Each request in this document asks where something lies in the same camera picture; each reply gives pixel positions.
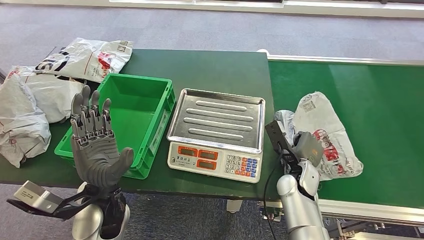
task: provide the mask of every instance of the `white plastic package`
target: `white plastic package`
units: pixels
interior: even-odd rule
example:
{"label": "white plastic package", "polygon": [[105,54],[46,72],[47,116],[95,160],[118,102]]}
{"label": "white plastic package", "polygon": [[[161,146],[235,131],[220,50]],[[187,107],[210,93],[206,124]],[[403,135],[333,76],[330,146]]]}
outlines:
{"label": "white plastic package", "polygon": [[281,121],[289,144],[296,132],[310,132],[324,147],[318,165],[319,180],[350,178],[362,173],[364,165],[355,156],[345,127],[330,101],[321,92],[308,94],[300,100],[296,112],[280,110],[275,119]]}
{"label": "white plastic package", "polygon": [[0,154],[19,168],[27,158],[47,150],[49,123],[17,74],[0,85],[0,103]]}
{"label": "white plastic package", "polygon": [[40,62],[35,70],[101,83],[107,74],[119,73],[132,53],[132,41],[107,42],[78,37],[62,51]]}
{"label": "white plastic package", "polygon": [[37,107],[44,113],[49,123],[60,122],[71,116],[71,104],[75,94],[80,93],[84,84],[67,77],[53,74],[37,74],[33,66],[13,66],[7,78],[13,74],[21,77],[35,97]]}

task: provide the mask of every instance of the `green plastic crate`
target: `green plastic crate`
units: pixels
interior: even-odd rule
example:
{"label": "green plastic crate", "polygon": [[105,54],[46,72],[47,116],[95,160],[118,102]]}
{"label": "green plastic crate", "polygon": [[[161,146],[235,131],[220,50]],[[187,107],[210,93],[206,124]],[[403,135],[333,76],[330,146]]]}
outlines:
{"label": "green plastic crate", "polygon": [[[111,73],[97,90],[100,92],[99,106],[107,98],[112,101],[110,117],[118,150],[134,149],[134,161],[124,176],[147,178],[175,105],[172,81]],[[72,129],[69,128],[54,153],[75,165],[71,135]]]}

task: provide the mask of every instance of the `gray robotic hand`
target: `gray robotic hand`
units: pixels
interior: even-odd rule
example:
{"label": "gray robotic hand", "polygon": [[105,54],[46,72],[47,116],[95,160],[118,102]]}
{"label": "gray robotic hand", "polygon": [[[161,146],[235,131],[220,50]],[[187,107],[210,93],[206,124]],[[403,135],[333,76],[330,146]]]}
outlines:
{"label": "gray robotic hand", "polygon": [[72,100],[72,153],[79,177],[88,184],[107,189],[115,186],[130,168],[134,151],[126,147],[118,152],[111,128],[111,100],[106,99],[99,109],[100,94],[97,90],[93,92],[90,105],[90,91],[86,85]]}

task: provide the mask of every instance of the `stainless steel tray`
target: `stainless steel tray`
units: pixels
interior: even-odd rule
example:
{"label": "stainless steel tray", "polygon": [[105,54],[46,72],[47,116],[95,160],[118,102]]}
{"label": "stainless steel tray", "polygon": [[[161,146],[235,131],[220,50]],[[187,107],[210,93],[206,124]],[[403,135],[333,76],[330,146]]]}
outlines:
{"label": "stainless steel tray", "polygon": [[172,142],[260,154],[265,100],[260,97],[183,89],[167,138]]}

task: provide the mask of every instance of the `floor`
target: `floor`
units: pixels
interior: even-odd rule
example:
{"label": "floor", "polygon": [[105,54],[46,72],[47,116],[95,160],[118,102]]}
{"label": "floor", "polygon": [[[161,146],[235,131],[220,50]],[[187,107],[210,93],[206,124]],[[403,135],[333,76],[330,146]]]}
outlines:
{"label": "floor", "polygon": [[[131,40],[135,48],[424,60],[424,21],[265,13],[0,4],[0,69],[33,66],[74,38]],[[0,239],[70,240],[71,221],[32,216],[6,203],[18,186],[0,184]],[[62,197],[75,189],[54,188]],[[271,239],[255,201],[240,212],[223,199],[128,195],[126,239]],[[287,239],[283,223],[273,223]]]}

